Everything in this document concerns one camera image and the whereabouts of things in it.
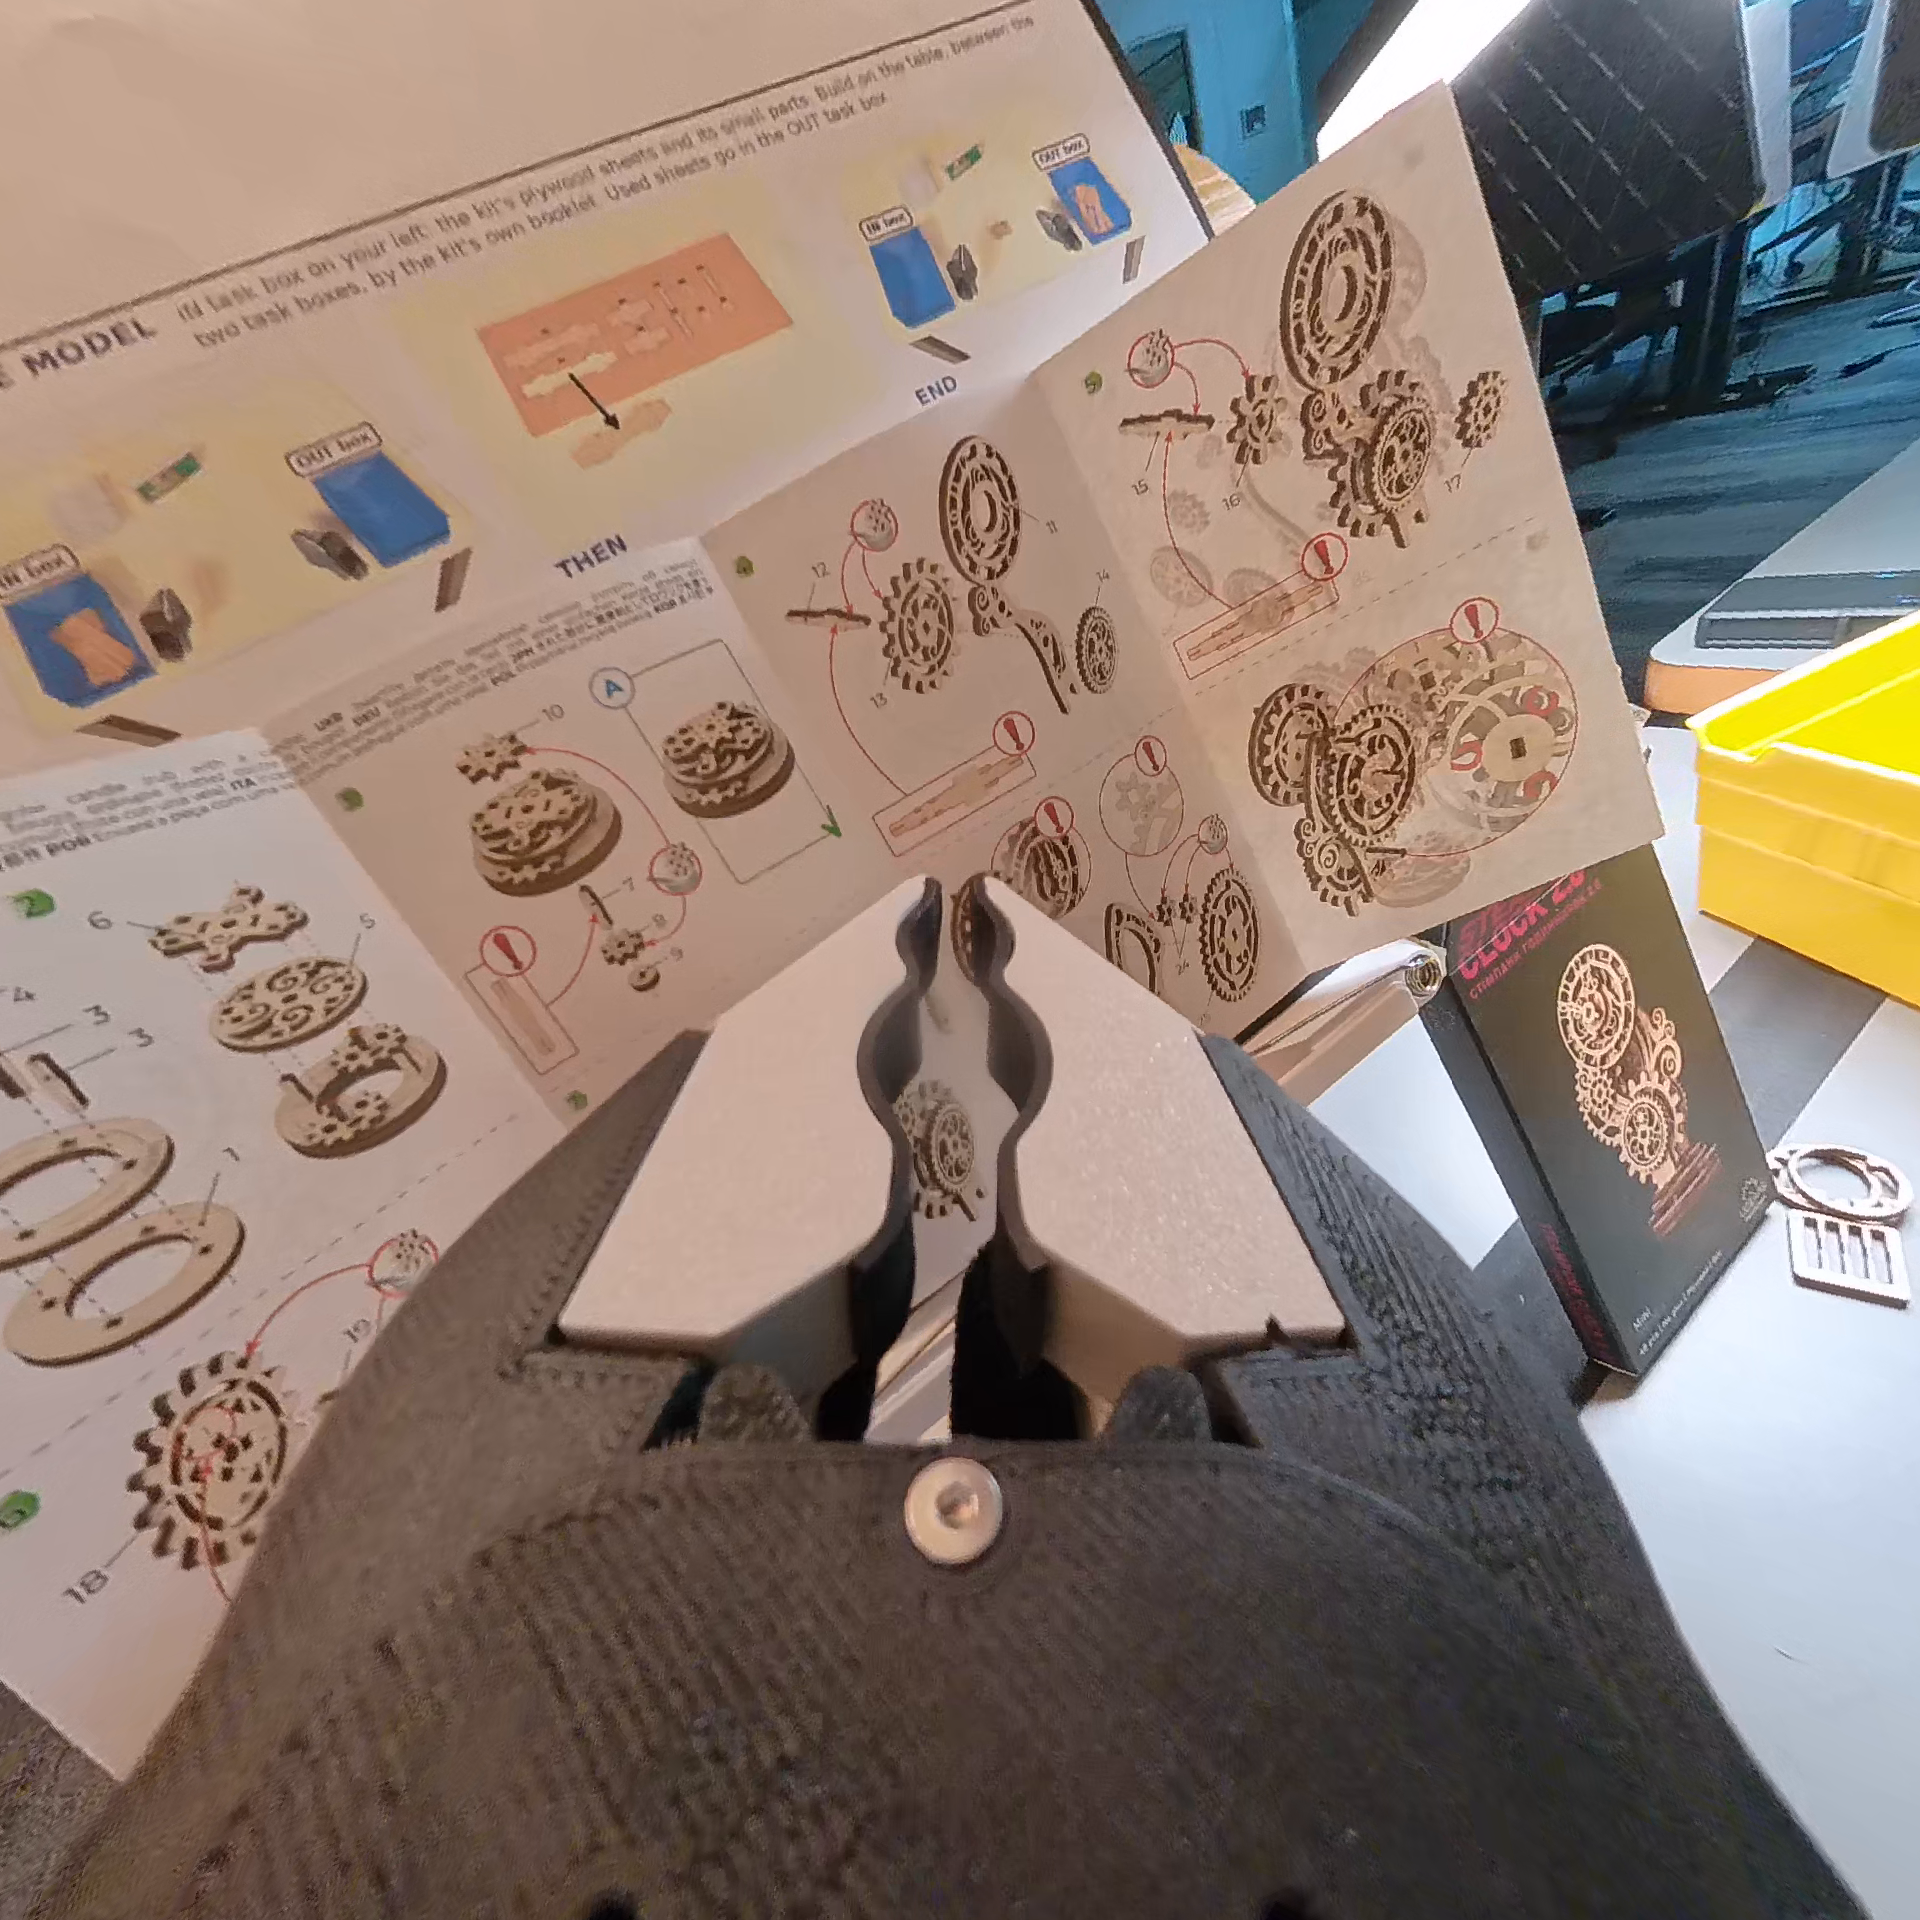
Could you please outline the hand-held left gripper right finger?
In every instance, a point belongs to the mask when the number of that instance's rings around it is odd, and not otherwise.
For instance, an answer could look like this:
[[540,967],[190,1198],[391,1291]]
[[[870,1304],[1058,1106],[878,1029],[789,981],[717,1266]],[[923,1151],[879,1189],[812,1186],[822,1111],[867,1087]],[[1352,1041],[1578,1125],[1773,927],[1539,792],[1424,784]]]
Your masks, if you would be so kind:
[[1079,1438],[1149,1368],[1340,1352],[1347,1312],[1256,1137],[1271,1082],[1238,1095],[1234,1045],[1006,882],[960,901],[1012,1117],[952,1323],[951,1433]]

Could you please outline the small slotted wooden piece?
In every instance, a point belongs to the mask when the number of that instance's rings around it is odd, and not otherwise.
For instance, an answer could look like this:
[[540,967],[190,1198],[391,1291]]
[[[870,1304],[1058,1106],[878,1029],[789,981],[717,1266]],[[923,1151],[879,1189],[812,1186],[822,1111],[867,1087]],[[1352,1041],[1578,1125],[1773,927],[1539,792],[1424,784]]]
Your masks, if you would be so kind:
[[1899,1226],[1789,1207],[1784,1229],[1789,1267],[1799,1287],[1868,1304],[1896,1310],[1912,1304]]

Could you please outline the white book stand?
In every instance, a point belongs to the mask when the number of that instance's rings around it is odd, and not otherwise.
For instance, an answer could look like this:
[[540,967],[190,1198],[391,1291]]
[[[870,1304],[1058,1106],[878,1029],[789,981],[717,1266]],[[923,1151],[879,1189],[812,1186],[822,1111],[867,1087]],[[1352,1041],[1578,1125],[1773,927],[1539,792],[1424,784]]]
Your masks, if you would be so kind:
[[1437,993],[1442,945],[1404,939],[1307,977],[1238,1046],[1307,1106],[1373,1055]]

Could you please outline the white tilted panel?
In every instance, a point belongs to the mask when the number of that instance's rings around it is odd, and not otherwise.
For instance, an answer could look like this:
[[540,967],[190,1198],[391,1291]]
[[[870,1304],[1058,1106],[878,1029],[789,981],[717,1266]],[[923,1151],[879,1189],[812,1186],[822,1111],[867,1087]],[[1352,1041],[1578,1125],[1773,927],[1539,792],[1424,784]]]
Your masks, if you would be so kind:
[[1524,10],[1526,1],[1376,1],[1357,17],[1317,83],[1314,154],[1435,81],[1453,81]]

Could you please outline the black flat device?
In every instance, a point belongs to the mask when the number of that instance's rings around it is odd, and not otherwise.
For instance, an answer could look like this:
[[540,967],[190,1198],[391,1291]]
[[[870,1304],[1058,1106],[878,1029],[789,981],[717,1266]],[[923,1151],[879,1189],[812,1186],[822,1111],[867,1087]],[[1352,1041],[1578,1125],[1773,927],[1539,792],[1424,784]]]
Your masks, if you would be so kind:
[[1754,573],[1699,615],[1701,648],[1824,650],[1917,609],[1917,568]]

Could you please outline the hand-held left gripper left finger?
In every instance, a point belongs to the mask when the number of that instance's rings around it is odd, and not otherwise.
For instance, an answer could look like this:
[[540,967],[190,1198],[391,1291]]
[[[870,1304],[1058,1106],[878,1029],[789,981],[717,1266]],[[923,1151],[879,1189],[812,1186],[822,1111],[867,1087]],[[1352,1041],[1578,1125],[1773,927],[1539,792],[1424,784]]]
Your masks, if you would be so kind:
[[907,879],[717,1017],[559,1312],[570,1346],[772,1368],[864,1438],[916,1282],[911,1151],[944,889]]

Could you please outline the grey desk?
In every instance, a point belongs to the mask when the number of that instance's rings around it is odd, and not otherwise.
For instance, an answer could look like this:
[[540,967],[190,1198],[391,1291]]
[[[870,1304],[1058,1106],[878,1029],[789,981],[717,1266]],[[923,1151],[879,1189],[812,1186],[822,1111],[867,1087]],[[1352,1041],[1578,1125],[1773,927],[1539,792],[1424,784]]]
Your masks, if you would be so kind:
[[[1644,734],[1660,859],[1767,1143],[1915,1183],[1915,1009],[1695,911],[1694,738]],[[1594,1395],[1582,1421],[1720,1707],[1871,1914],[1915,1914],[1915,1214],[1908,1310],[1791,1279],[1781,1210],[1634,1385],[1582,1377],[1434,1045],[1406,1023],[1312,1104]]]

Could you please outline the white printed task sheet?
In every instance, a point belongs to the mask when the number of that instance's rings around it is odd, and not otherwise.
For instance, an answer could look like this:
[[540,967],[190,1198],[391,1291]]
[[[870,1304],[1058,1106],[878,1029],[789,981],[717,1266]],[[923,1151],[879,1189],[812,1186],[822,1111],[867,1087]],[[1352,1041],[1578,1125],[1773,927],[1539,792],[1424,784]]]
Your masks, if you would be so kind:
[[4,5],[4,777],[259,727],[1205,242],[1091,5]]

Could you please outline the black kit box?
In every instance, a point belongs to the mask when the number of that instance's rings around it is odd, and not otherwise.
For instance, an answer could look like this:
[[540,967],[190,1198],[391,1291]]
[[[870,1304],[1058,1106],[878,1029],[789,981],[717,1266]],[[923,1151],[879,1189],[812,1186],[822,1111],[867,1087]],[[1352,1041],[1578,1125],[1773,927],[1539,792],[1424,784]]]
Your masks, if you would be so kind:
[[1773,1199],[1652,847],[1445,927],[1431,1041],[1597,1367],[1644,1373]]

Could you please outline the yellow plastic bin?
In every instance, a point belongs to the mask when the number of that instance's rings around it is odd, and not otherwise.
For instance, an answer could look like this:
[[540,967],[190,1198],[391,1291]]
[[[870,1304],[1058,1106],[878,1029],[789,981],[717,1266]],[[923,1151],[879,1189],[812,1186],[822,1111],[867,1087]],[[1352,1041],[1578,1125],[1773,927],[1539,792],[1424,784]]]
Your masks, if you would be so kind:
[[1915,615],[1686,727],[1699,910],[1915,1006]]

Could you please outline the black perforated panel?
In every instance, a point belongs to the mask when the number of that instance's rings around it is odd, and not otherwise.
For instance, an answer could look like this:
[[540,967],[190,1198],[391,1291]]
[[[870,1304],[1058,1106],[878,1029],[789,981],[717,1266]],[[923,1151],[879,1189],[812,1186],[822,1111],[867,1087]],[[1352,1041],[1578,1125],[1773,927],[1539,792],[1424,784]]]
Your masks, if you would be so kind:
[[1452,79],[1518,297],[1746,219],[1762,169],[1740,1],[1533,1]]

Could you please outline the assembly instruction booklet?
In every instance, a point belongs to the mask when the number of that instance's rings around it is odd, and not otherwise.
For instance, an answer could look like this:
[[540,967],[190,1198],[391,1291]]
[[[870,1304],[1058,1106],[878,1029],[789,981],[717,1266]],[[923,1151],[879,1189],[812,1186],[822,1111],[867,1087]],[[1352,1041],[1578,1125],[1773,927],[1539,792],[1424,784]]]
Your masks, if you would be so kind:
[[907,879],[1236,1038],[1662,832],[1462,96],[708,533],[4,782],[4,1690],[128,1771],[432,1263]]

